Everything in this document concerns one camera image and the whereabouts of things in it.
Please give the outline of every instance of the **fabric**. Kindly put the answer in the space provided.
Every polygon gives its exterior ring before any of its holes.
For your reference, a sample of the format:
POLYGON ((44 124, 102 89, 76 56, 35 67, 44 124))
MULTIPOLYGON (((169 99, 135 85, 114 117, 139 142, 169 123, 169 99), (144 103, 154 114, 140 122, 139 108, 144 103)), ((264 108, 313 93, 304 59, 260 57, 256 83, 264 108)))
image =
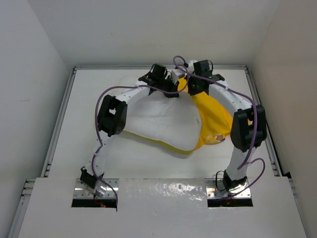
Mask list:
MULTIPOLYGON (((180 79, 178 90, 181 90, 185 84, 186 80, 180 79)), ((218 144, 224 141, 231 132, 231 115, 216 99, 205 92, 192 96, 192 100, 197 105, 202 119, 199 142, 195 149, 199 149, 202 145, 218 144)))
MULTIPOLYGON (((133 85, 136 77, 128 76, 120 85, 133 85)), ((180 154, 192 153, 200 138, 202 121, 198 109, 186 92, 179 98, 167 98, 153 92, 134 105, 128 105, 124 131, 160 144, 180 154)))

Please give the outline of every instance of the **yellow fabric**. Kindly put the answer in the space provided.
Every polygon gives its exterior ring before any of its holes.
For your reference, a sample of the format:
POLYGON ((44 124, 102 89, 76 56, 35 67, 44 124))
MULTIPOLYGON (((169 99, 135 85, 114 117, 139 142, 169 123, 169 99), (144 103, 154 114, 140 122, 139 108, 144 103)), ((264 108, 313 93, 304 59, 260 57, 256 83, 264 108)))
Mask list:
POLYGON ((125 133, 127 133, 127 134, 131 134, 131 135, 135 135, 135 136, 137 136, 137 137, 139 137, 139 138, 141 138, 141 139, 144 139, 144 140, 147 140, 147 141, 150 141, 150 142, 159 144, 159 145, 161 145, 161 146, 164 146, 164 147, 166 147, 167 149, 169 149, 169 150, 171 150, 171 151, 174 151, 174 152, 176 152, 176 153, 178 153, 178 154, 190 155, 194 150, 196 150, 196 148, 193 149, 193 150, 181 150, 181 149, 178 149, 178 148, 176 148, 176 147, 173 147, 173 146, 171 146, 170 144, 167 144, 167 143, 165 143, 165 142, 163 142, 163 141, 160 141, 160 140, 153 140, 153 139, 150 139, 150 138, 147 138, 147 137, 144 137, 144 136, 141 136, 141 135, 138 135, 138 134, 129 132, 129 131, 125 131, 125 130, 124 130, 123 132, 125 132, 125 133))
MULTIPOLYGON (((178 90, 186 84, 184 78, 179 80, 178 90)), ((213 145, 222 142, 230 134, 232 117, 227 110, 205 92, 192 96, 202 119, 202 129, 195 150, 202 145, 213 145)))

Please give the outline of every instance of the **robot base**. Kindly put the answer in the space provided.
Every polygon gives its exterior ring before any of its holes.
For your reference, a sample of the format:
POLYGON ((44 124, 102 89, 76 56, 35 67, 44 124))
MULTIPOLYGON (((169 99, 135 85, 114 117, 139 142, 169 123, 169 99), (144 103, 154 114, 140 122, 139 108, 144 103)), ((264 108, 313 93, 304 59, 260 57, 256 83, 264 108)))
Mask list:
POLYGON ((225 190, 222 179, 217 179, 219 190, 216 188, 214 178, 206 179, 205 182, 208 207, 253 207, 251 191, 249 188, 236 196, 225 199, 228 195, 238 193, 249 186, 248 180, 246 180, 243 185, 230 189, 229 192, 225 190))

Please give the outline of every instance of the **metal frame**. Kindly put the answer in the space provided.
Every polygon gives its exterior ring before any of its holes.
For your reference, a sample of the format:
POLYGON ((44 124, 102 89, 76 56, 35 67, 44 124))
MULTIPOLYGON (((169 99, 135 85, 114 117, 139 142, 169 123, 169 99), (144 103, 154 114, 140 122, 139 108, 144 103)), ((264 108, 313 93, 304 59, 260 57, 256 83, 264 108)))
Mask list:
MULTIPOLYGON (((57 141, 58 141, 58 137, 59 137, 59 133, 61 130, 61 126, 62 126, 62 122, 65 116, 65 112, 66 112, 66 108, 67 108, 67 104, 68 104, 68 100, 70 97, 70 93, 71 93, 71 89, 74 83, 74 79, 75 79, 75 75, 76 75, 76 71, 77 70, 90 70, 90 69, 148 69, 149 67, 151 67, 151 65, 132 65, 132 66, 119 66, 119 65, 113 65, 113 66, 106 66, 106 65, 95 65, 95 66, 85 66, 85 65, 79 65, 74 67, 74 69, 72 70, 69 79, 68 79, 68 83, 65 89, 65 93, 63 96, 63 100, 60 106, 60 110, 58 113, 58 117, 56 120, 56 124, 54 127, 54 131, 53 131, 53 135, 51 138, 51 142, 49 145, 49 149, 48 149, 48 153, 46 155, 45 158, 45 162, 44 162, 44 166, 43 166, 43 170, 41 173, 41 178, 45 178, 49 176, 49 172, 50 172, 50 168, 51 168, 51 164, 52 164, 52 160, 53 160, 53 156, 55 153, 55 149, 56 149, 56 145, 57 145, 57 141)), ((168 65, 167 68, 174 68, 173 65, 168 65)), ((247 80, 248 80, 248 84, 251 90, 251 94, 254 98, 254 100, 256 101, 256 103, 260 103, 260 99, 257 93, 257 89, 255 87, 254 81, 249 73, 248 68, 245 65, 215 65, 214 67, 215 69, 243 69, 245 71, 247 80)), ((271 137, 271 134, 269 133, 269 130, 267 132, 267 139, 265 141, 266 143, 266 147, 268 149, 269 152, 269 157, 271 160, 271 164, 272 164, 272 169, 274 171, 274 175, 275 176, 282 176, 282 171, 280 168, 280 164, 278 162, 278 158, 276 155, 276 151, 274 149, 273 146, 273 139, 271 137)), ((9 233, 9 238, 17 238, 21 229, 21 225, 24 219, 24 215, 29 203, 29 199, 31 196, 31 192, 32 189, 31 187, 29 187, 29 184, 34 184, 35 180, 34 179, 29 179, 26 182, 25 185, 25 189, 22 192, 22 196, 21 196, 21 200, 20 203, 18 205, 11 229, 10 229, 10 233, 9 233)))
MULTIPOLYGON (((260 104, 260 98, 259 98, 259 95, 258 95, 258 91, 257 91, 257 88, 255 86, 254 80, 253 80, 253 78, 250 75, 250 72, 249 72, 248 68, 245 69, 245 73, 246 73, 246 77, 247 77, 247 80, 248 80, 248 84, 249 84, 249 87, 250 87, 250 90, 251 90, 251 94, 252 94, 253 100, 256 102, 256 104, 260 104)), ((274 175, 275 176, 283 176, 281 165, 279 163, 279 160, 277 158, 276 151, 275 151, 275 148, 274 148, 274 145, 273 145, 273 138, 272 138, 272 136, 270 134, 270 131, 269 131, 267 123, 266 123, 266 130, 267 130, 267 138, 265 140, 265 144, 266 144, 266 147, 267 147, 269 158, 271 160, 271 165, 272 165, 272 169, 273 169, 274 175)))
POLYGON ((24 215, 29 205, 34 183, 35 183, 35 179, 27 179, 24 184, 24 188, 21 194, 21 199, 16 209, 8 238, 18 238, 19 236, 24 215))
POLYGON ((68 82, 67 82, 67 86, 66 86, 65 93, 63 96, 63 100, 62 100, 61 105, 60 105, 56 124, 55 124, 54 131, 53 131, 53 135, 52 135, 52 138, 50 141, 48 153, 45 157, 44 166, 43 166, 42 173, 41 173, 41 178, 45 178, 45 177, 49 176, 53 156, 54 156, 54 153, 56 150, 56 145, 57 145, 59 133, 60 133, 61 126, 62 126, 62 123, 64 120, 64 116, 65 116, 68 100, 70 97, 70 92, 71 92, 71 89, 73 87, 75 76, 76 76, 76 70, 73 69, 69 78, 68 78, 68 82))

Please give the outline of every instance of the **cable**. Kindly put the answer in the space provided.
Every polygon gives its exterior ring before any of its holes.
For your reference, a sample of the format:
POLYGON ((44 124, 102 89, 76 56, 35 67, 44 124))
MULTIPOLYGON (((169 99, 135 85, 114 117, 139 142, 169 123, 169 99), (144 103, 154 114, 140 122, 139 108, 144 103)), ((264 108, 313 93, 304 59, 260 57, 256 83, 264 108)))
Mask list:
POLYGON ((211 72, 213 72, 213 63, 211 60, 208 60, 211 63, 211 72))
POLYGON ((264 161, 264 159, 262 159, 262 158, 256 158, 256 159, 252 160, 252 161, 250 162, 250 164, 253 164, 254 162, 256 162, 256 161, 258 161, 258 160, 261 160, 262 163, 263 163, 263 168, 262 168, 262 171, 261 171, 261 173, 259 174, 259 176, 258 176, 252 183, 250 183, 249 186, 245 187, 245 188, 244 188, 243 190, 241 190, 240 192, 237 192, 237 193, 228 195, 228 196, 226 196, 226 197, 217 199, 217 201, 228 200, 229 198, 232 198, 232 197, 234 197, 234 196, 240 194, 241 192, 247 190, 247 189, 250 188, 252 185, 254 185, 254 184, 261 178, 261 176, 264 174, 264 171, 265 171, 265 161, 264 161))
MULTIPOLYGON (((173 58, 173 63, 175 65, 175 67, 178 68, 180 71, 186 73, 189 76, 192 76, 192 77, 195 77, 195 78, 198 78, 198 79, 202 79, 202 80, 205 80, 205 81, 210 82, 210 83, 214 83, 214 84, 216 84, 216 85, 218 85, 218 86, 220 86, 222 88, 226 88, 224 85, 222 85, 221 83, 219 83, 217 81, 214 81, 214 80, 209 79, 209 78, 205 78, 205 77, 201 77, 201 76, 192 74, 186 68, 185 69, 180 68, 179 64, 176 63, 176 59, 177 58, 182 59, 182 60, 185 60, 185 59, 182 56, 174 56, 174 58, 173 58)), ((254 114, 254 129, 255 130, 253 131, 253 134, 252 134, 252 139, 251 139, 250 147, 249 147, 248 153, 246 155, 246 158, 244 159, 242 164, 238 167, 238 170, 240 170, 247 163, 247 161, 248 161, 248 159, 249 159, 249 157, 251 155, 252 149, 254 147, 255 140, 256 140, 256 136, 257 136, 256 132, 257 132, 257 128, 258 128, 257 106, 256 106, 256 103, 254 102, 254 100, 252 98, 250 98, 249 96, 247 96, 247 95, 245 95, 243 93, 239 93, 237 91, 234 91, 231 88, 228 88, 228 91, 248 99, 250 101, 250 103, 252 104, 252 109, 253 109, 253 112, 254 112, 253 114, 254 114)))
POLYGON ((167 74, 168 74, 168 70, 165 69, 164 78, 166 78, 167 74))
MULTIPOLYGON (((175 67, 176 67, 177 69, 179 69, 180 71, 186 73, 186 74, 189 75, 189 76, 192 76, 192 77, 195 77, 195 78, 198 78, 198 79, 202 79, 202 80, 205 80, 205 81, 210 82, 210 83, 214 83, 214 84, 216 84, 216 85, 218 85, 218 86, 220 86, 220 87, 222 87, 222 88, 226 88, 224 85, 222 85, 221 83, 219 83, 219 82, 217 82, 217 81, 214 81, 214 80, 209 79, 209 78, 205 78, 205 77, 201 77, 201 76, 195 75, 195 74, 193 74, 193 73, 190 73, 186 68, 185 68, 185 69, 182 69, 182 68, 178 67, 179 65, 176 63, 176 59, 182 59, 184 62, 186 62, 186 61, 185 61, 185 59, 184 59, 182 56, 174 56, 174 58, 173 58, 173 63, 174 63, 174 65, 175 65, 175 67)), ((247 96, 247 95, 245 95, 245 94, 243 94, 243 93, 239 93, 239 92, 237 92, 237 91, 235 91, 235 90, 232 90, 232 89, 230 89, 230 88, 228 88, 227 90, 228 90, 229 92, 231 92, 231 93, 237 94, 237 95, 239 95, 239 96, 241 96, 241 97, 244 97, 244 98, 248 99, 248 100, 250 101, 250 103, 252 104, 252 109, 253 109, 253 116, 254 116, 254 125, 253 125, 253 126, 254 126, 254 130, 253 130, 252 139, 251 139, 250 147, 249 147, 248 153, 247 153, 247 155, 246 155, 246 158, 244 159, 244 161, 242 162, 242 164, 237 168, 238 170, 240 170, 243 166, 245 166, 245 165, 247 164, 248 159, 249 159, 249 157, 251 156, 251 152, 252 152, 252 149, 253 149, 253 147, 254 147, 255 139, 256 139, 256 136, 257 136, 257 128, 258 128, 257 106, 256 106, 255 101, 254 101, 252 98, 250 98, 249 96, 247 96)), ((225 197, 225 198, 218 199, 218 201, 227 200, 227 199, 229 199, 229 198, 231 198, 231 197, 233 197, 233 196, 236 196, 236 195, 240 194, 241 192, 243 192, 243 191, 245 191, 246 189, 250 188, 253 184, 255 184, 255 183, 260 179, 260 177, 263 175, 263 173, 264 173, 264 171, 265 171, 265 161, 264 161, 262 158, 257 158, 257 159, 252 160, 252 161, 250 162, 250 164, 253 164, 255 161, 258 161, 258 160, 261 160, 261 161, 263 162, 263 169, 262 169, 260 175, 259 175, 251 184, 249 184, 249 186, 247 186, 246 188, 244 188, 242 191, 240 191, 240 192, 238 192, 238 193, 236 193, 236 194, 229 195, 229 196, 227 196, 227 197, 225 197)))
MULTIPOLYGON (((178 68, 183 67, 183 68, 186 69, 186 67, 183 66, 183 65, 181 65, 181 64, 178 64, 177 66, 178 66, 178 68)), ((117 209, 117 206, 118 206, 118 194, 117 194, 116 191, 113 189, 113 187, 112 187, 110 184, 108 184, 107 182, 105 182, 103 179, 101 179, 101 178, 97 175, 97 173, 96 173, 96 171, 95 171, 95 158, 96 158, 96 155, 98 154, 98 152, 100 151, 100 149, 101 149, 101 148, 103 147, 103 145, 104 145, 103 142, 102 142, 102 139, 101 139, 101 137, 100 137, 100 133, 99 133, 99 129, 98 129, 98 108, 99 108, 99 104, 100 104, 101 99, 103 98, 103 96, 104 96, 107 92, 109 92, 110 90, 116 89, 116 88, 135 89, 135 88, 148 87, 148 88, 154 89, 154 90, 156 90, 156 91, 159 91, 159 92, 162 92, 162 93, 165 93, 165 94, 177 94, 177 93, 180 93, 180 92, 184 91, 184 90, 186 89, 187 85, 188 85, 188 79, 186 80, 186 85, 185 85, 181 90, 179 90, 179 91, 177 91, 177 92, 164 91, 164 90, 158 89, 158 88, 156 88, 156 87, 153 87, 153 86, 150 86, 150 85, 147 85, 147 84, 138 85, 138 86, 113 86, 113 87, 110 87, 110 88, 104 90, 104 91, 100 94, 100 96, 98 97, 97 103, 96 103, 96 107, 95 107, 95 130, 96 130, 96 134, 97 134, 97 138, 98 138, 98 142, 100 143, 100 146, 99 146, 98 149, 95 151, 95 153, 94 153, 94 155, 93 155, 93 157, 92 157, 91 167, 92 167, 92 172, 93 172, 95 178, 96 178, 98 181, 102 182, 104 185, 108 186, 108 187, 113 191, 113 193, 114 193, 114 195, 115 195, 115 199, 116 199, 116 201, 115 201, 116 210, 118 210, 118 209, 117 209)))
POLYGON ((216 173, 215 185, 216 185, 217 190, 218 190, 219 192, 222 192, 222 191, 225 191, 226 189, 219 190, 219 188, 218 188, 217 177, 218 177, 218 174, 219 174, 220 172, 223 172, 223 173, 224 173, 224 171, 221 171, 221 170, 216 173))
POLYGON ((94 202, 98 205, 100 205, 101 207, 105 207, 106 208, 106 205, 104 205, 103 203, 99 202, 97 199, 96 199, 96 195, 94 195, 94 202))

